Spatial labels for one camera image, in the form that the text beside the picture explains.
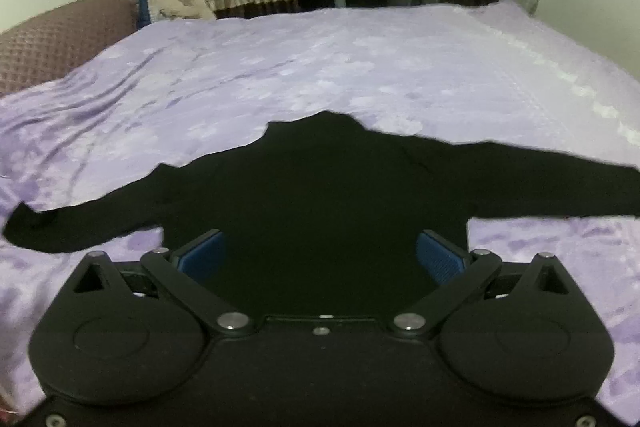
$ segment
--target bed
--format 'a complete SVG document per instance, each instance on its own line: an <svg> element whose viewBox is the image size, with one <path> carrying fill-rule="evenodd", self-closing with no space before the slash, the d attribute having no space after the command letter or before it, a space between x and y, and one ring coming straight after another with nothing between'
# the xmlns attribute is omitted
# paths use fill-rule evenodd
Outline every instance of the bed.
<svg viewBox="0 0 640 427"><path fill-rule="evenodd" d="M0 226L19 201L43 210L95 199L159 162L181 166L252 142L270 120L324 109L385 132L640 166L638 107L625 71L511 2L158 22L62 79L0 98ZM468 231L471 247L507 261L558 254L615 341L599 399L640 419L637 221L474 219ZM136 260L161 237L139 231L97 248ZM19 412L43 398L30 332L84 253L0 239L0 387Z"/></svg>

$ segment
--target brown quilted pillow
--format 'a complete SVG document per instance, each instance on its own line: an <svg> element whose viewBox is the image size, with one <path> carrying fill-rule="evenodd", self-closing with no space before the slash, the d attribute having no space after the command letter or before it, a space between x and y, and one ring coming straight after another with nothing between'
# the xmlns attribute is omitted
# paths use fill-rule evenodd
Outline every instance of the brown quilted pillow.
<svg viewBox="0 0 640 427"><path fill-rule="evenodd" d="M80 0L0 34L0 97L62 78L136 30L132 0Z"/></svg>

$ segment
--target screw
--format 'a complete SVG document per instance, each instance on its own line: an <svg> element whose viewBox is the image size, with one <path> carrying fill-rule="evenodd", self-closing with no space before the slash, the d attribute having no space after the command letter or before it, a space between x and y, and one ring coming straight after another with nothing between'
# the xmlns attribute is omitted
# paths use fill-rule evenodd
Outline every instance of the screw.
<svg viewBox="0 0 640 427"><path fill-rule="evenodd" d="M417 313L402 313L400 315L396 315L394 318L394 324L396 327L405 331L415 331L419 330L423 327L427 321L424 319L422 315L418 315Z"/></svg>
<svg viewBox="0 0 640 427"><path fill-rule="evenodd" d="M239 330L249 323L249 317L240 312L223 313L218 317L218 325L225 330Z"/></svg>
<svg viewBox="0 0 640 427"><path fill-rule="evenodd" d="M596 427L598 422L593 416L589 416L588 414L584 416L580 416L575 423L575 427Z"/></svg>
<svg viewBox="0 0 640 427"><path fill-rule="evenodd" d="M47 427L66 427L66 420L59 414L50 414L44 420L44 425Z"/></svg>

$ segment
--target blue gripper pad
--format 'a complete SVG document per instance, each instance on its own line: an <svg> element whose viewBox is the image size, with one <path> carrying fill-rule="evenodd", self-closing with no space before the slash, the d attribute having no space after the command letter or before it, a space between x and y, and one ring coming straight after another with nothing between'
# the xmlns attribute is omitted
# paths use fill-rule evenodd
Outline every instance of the blue gripper pad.
<svg viewBox="0 0 640 427"><path fill-rule="evenodd" d="M471 263L466 251L431 230L420 233L415 250L418 262L438 285L460 275Z"/></svg>
<svg viewBox="0 0 640 427"><path fill-rule="evenodd" d="M224 235L220 230L210 230L172 252L169 261L178 271L196 282L203 282L220 268L224 258Z"/></svg>

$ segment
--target black shirt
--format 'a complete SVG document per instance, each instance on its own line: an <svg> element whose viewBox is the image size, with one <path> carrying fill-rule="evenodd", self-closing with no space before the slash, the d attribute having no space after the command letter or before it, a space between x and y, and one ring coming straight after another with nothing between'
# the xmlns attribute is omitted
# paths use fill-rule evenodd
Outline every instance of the black shirt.
<svg viewBox="0 0 640 427"><path fill-rule="evenodd" d="M493 142L452 145L322 112L244 147L47 212L21 203L7 240L45 252L160 226L177 248L210 229L227 259L207 283L250 314L392 315L434 288L415 242L466 248L471 217L638 215L640 173Z"/></svg>

